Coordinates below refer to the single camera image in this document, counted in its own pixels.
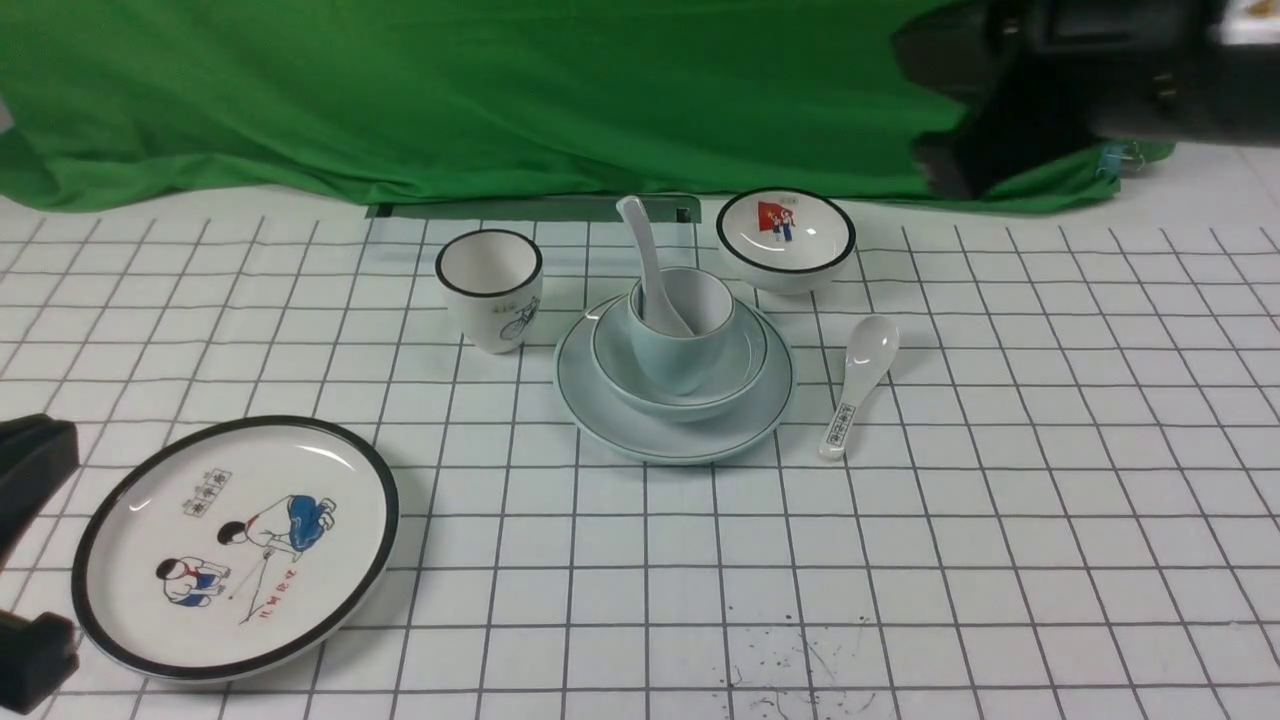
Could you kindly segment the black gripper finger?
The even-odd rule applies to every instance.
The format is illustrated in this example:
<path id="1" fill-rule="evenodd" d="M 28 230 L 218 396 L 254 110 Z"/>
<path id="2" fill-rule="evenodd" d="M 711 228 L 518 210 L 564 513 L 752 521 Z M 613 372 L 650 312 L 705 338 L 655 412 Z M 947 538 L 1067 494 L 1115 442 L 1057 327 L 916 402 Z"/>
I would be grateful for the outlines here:
<path id="1" fill-rule="evenodd" d="M 1 612 L 1 706 L 31 714 L 81 666 L 73 623 L 55 612 Z"/>

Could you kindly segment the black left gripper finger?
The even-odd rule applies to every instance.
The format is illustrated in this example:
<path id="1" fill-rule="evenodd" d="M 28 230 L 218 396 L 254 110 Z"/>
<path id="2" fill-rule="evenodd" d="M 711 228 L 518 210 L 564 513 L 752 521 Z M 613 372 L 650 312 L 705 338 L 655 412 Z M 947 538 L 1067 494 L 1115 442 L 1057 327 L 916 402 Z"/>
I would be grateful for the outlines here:
<path id="1" fill-rule="evenodd" d="M 81 466 L 74 423 L 32 414 L 1 423 L 1 564 Z"/>

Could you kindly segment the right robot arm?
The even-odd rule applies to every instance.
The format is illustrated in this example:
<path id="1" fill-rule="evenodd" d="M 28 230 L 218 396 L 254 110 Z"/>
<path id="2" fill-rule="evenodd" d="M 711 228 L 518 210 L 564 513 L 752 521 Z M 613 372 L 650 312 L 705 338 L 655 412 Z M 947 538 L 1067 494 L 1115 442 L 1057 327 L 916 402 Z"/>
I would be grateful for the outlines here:
<path id="1" fill-rule="evenodd" d="M 3 569 L 72 615 L 165 445 L 315 416 L 402 525 L 351 621 L 178 685 L 83 638 L 37 719 L 1275 719 L 1277 109 L 1192 1 L 5 1 L 3 416 L 81 469 Z M 552 355 L 636 258 L 796 388 L 618 455 Z"/>

